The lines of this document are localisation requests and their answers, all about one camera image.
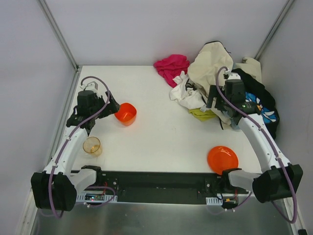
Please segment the yellow-green cloth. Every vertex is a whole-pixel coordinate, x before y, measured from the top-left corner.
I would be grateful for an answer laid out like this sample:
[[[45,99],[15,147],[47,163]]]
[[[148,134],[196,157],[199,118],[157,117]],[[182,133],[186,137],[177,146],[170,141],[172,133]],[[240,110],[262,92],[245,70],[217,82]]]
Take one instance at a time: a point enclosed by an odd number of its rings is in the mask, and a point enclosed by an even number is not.
[[[189,114],[200,121],[207,121],[209,119],[215,118],[217,115],[211,110],[206,110],[205,112],[201,111],[200,108],[189,109]]]

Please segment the white cloth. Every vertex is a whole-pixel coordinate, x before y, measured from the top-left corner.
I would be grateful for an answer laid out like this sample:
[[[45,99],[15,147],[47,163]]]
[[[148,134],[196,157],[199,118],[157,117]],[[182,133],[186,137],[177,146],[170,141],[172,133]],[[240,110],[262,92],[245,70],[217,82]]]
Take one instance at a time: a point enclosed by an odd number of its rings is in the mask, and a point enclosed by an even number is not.
[[[205,105],[204,98],[195,84],[184,71],[173,81],[177,84],[169,93],[170,99],[179,105],[191,109],[198,109]]]

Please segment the cream canvas tote bag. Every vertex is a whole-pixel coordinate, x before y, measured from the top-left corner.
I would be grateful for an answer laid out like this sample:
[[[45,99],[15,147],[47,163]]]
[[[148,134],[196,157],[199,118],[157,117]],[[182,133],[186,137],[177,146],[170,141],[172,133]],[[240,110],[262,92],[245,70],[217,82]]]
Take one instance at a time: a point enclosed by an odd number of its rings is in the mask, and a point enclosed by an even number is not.
[[[230,53],[220,41],[206,43],[198,53],[195,61],[188,68],[188,76],[199,89],[204,100],[208,99],[209,88],[215,85],[218,70],[226,66],[228,69],[242,69],[258,82],[262,82],[261,63],[254,58],[244,57],[242,62],[235,63]]]

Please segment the magenta pink cloth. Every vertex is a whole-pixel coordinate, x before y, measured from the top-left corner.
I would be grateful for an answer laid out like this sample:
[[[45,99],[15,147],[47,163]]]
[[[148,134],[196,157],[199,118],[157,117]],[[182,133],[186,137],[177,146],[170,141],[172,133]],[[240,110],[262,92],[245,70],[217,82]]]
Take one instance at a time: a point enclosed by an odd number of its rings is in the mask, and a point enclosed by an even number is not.
[[[190,62],[184,55],[172,54],[167,58],[156,61],[153,66],[167,84],[174,88],[177,85],[174,78],[180,76],[182,71],[187,74]]]

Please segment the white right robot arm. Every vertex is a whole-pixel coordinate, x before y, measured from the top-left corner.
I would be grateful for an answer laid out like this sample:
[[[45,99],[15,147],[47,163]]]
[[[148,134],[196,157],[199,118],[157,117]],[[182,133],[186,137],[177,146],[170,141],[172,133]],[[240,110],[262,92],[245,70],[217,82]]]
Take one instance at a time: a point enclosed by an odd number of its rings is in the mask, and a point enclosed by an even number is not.
[[[261,167],[260,174],[240,168],[223,170],[228,184],[252,191],[261,203],[289,197],[295,201],[303,170],[300,165],[291,164],[278,148],[257,104],[246,100],[243,81],[228,79],[224,87],[212,85],[206,106],[227,113],[249,140]]]

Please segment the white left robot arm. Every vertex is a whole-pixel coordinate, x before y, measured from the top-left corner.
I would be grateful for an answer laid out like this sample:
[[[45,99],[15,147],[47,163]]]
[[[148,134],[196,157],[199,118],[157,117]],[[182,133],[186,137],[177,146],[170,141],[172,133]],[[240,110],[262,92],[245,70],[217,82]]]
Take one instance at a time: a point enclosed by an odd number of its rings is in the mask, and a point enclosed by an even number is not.
[[[66,122],[62,143],[42,172],[31,177],[35,205],[39,209],[70,211],[76,203],[77,195],[89,186],[103,186],[101,167],[85,165],[74,176],[72,167],[83,143],[90,135],[95,121],[115,114],[120,105],[111,92],[107,99],[96,91],[83,90],[78,93],[77,105]]]

